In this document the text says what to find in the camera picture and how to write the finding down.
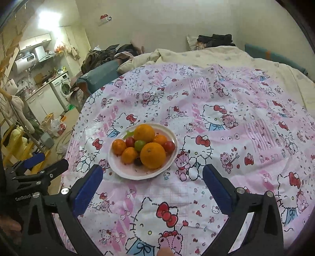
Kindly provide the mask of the person left hand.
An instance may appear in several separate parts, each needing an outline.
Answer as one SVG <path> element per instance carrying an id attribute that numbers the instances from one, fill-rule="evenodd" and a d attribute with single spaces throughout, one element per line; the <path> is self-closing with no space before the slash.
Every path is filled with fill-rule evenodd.
<path id="1" fill-rule="evenodd" d="M 17 221 L 13 220 L 11 217 L 7 215 L 1 215 L 0 225 L 5 235 L 10 238 L 14 244 L 21 244 L 21 225 Z"/>

